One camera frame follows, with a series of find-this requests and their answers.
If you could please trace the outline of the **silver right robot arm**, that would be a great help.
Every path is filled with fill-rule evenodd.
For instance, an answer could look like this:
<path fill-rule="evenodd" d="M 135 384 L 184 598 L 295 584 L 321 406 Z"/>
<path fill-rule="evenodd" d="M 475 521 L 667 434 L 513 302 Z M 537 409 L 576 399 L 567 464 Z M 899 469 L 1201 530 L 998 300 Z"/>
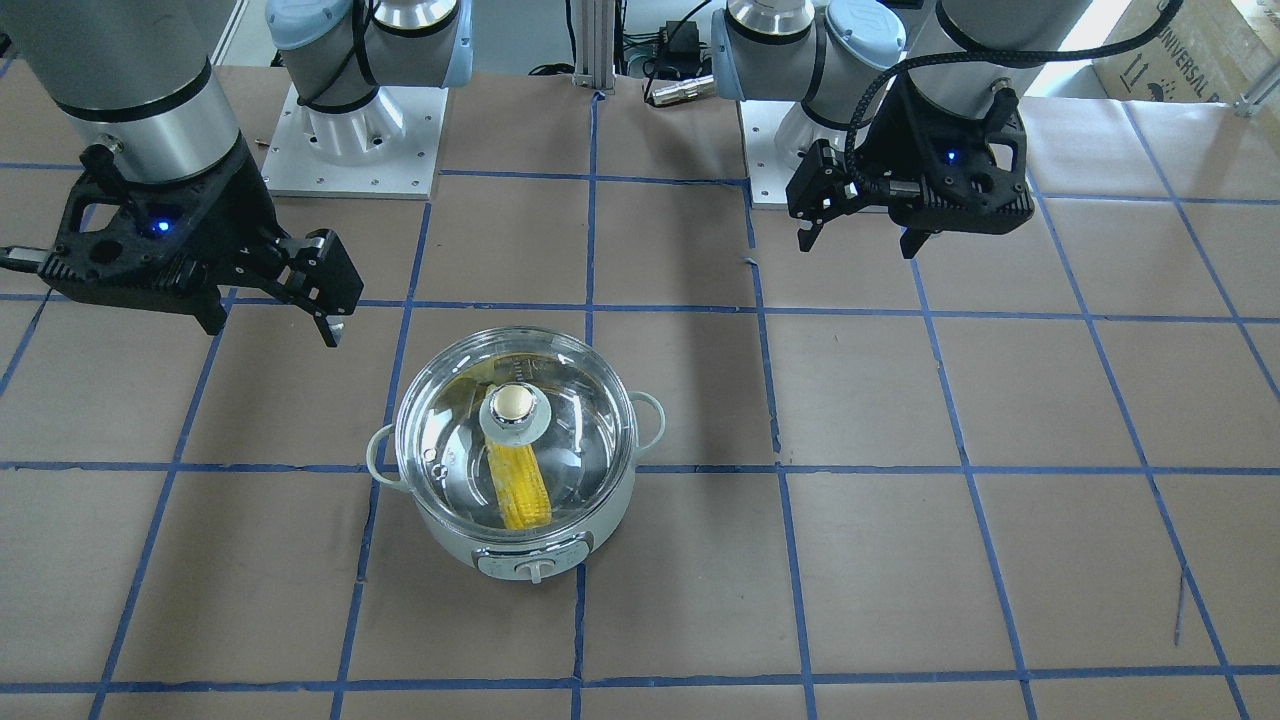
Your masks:
<path fill-rule="evenodd" d="M 47 249 L 6 272 L 82 304 L 227 320 L 223 287 L 298 307 L 329 347 L 364 282 L 330 229 L 291 234 L 273 195 L 430 188 L 449 88 L 474 70 L 468 1 L 270 1 L 293 97 L 260 169 L 177 1 L 5 1 L 3 28 L 83 140 Z"/>

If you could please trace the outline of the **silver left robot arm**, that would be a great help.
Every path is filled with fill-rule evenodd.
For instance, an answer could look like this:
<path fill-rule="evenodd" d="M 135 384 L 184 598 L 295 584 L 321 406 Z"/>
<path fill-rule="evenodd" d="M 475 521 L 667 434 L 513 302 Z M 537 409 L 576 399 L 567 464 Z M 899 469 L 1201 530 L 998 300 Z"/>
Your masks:
<path fill-rule="evenodd" d="M 1034 217 L 1020 99 L 1084 1 L 727 1 L 712 17 L 721 97 L 781 101 L 785 199 L 809 251 L 835 219 L 883 208 L 915 258 L 943 232 L 1009 234 Z"/>

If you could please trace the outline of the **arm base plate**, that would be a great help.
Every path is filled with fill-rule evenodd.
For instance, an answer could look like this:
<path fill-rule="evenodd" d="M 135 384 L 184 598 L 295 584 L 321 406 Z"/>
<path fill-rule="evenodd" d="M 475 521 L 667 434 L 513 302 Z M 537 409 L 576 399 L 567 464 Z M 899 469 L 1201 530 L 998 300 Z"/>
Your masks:
<path fill-rule="evenodd" d="M 786 190 L 803 154 L 819 138 L 837 146 L 844 135 L 814 122 L 799 102 L 748 100 L 739 104 L 739 113 L 751 205 L 785 211 Z"/>
<path fill-rule="evenodd" d="M 428 201 L 447 88 L 381 87 L 369 105 L 325 114 L 291 88 L 262 163 L 275 197 Z"/>

